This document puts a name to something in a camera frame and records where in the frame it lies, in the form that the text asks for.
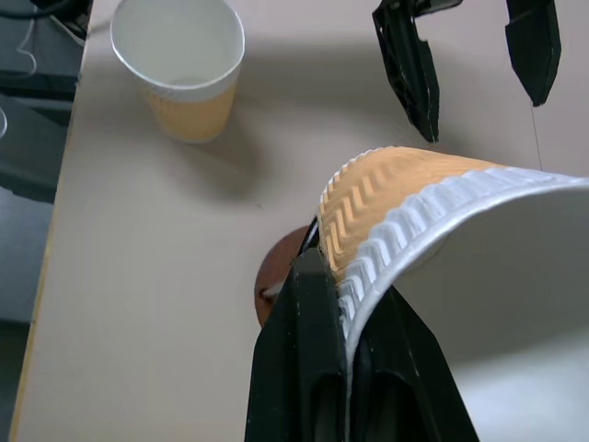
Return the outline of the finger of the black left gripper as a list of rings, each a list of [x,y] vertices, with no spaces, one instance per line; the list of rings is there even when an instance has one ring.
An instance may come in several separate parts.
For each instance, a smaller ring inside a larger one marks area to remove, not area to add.
[[[505,35],[512,68],[534,107],[543,105],[558,73],[561,44],[555,0],[506,0]]]
[[[433,12],[437,0],[381,0],[372,13],[389,85],[412,126],[429,143],[439,137],[439,85],[427,41],[415,18]]]

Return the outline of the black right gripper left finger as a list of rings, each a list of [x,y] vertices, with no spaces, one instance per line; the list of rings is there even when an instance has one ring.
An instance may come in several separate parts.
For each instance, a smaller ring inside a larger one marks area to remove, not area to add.
[[[321,253],[293,263],[255,344],[245,442],[344,442],[346,362]]]

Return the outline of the black case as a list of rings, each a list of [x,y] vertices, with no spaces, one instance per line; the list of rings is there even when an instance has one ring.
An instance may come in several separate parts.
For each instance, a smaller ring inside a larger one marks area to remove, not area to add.
[[[0,187],[54,201],[77,77],[0,69]]]

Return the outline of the orange white ribbed paper cup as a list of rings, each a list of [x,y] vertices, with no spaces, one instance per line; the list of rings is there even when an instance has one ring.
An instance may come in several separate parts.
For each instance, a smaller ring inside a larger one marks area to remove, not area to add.
[[[348,358],[394,287],[482,442],[589,442],[589,178],[381,147],[317,214]]]
[[[226,0],[121,0],[110,40],[167,134],[204,143],[224,130],[245,54]]]

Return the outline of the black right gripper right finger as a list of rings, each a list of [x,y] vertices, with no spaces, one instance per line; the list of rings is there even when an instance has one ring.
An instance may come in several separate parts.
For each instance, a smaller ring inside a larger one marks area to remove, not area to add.
[[[352,442],[479,442],[436,338],[395,287],[356,348]]]

